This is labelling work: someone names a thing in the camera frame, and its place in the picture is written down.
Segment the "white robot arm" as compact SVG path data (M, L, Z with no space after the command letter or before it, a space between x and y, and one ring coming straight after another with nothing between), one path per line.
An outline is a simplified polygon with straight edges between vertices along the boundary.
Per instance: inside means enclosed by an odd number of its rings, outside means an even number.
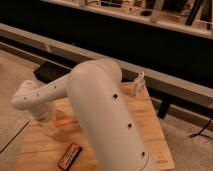
M11 105L46 122L52 119L52 102L66 97L103 171L158 171L122 98L121 80L115 61L89 60L42 87L24 81Z

